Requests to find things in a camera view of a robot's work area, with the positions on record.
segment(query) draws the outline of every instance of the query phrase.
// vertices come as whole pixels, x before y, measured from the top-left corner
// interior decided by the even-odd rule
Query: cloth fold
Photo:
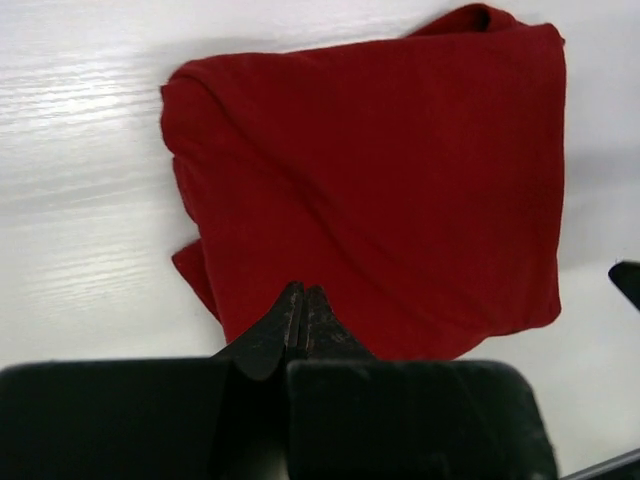
[[[382,359],[552,322],[563,43],[474,4],[404,38],[178,69],[161,126],[200,239],[173,260],[227,340],[292,280]]]

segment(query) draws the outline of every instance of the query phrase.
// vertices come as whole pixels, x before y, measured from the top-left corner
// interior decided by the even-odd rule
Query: red fabric
[[[291,280],[383,359],[560,312],[565,65],[484,5],[406,38],[189,62],[162,130],[201,239],[175,265],[228,341]]]

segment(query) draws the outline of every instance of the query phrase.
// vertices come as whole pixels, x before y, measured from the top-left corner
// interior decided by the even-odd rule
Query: tabletop
[[[462,3],[1,2],[0,367],[223,345],[170,263],[196,236],[158,125],[181,63],[394,37]],[[640,3],[492,3],[566,39],[564,309],[466,357],[524,373],[567,474],[640,446],[640,313],[607,278],[640,259]]]

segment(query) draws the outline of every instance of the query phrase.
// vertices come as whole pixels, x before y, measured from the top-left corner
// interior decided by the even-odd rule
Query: red cloth
[[[201,239],[174,262],[227,340],[291,280],[383,359],[552,322],[563,43],[470,5],[406,38],[176,71],[162,130]]]

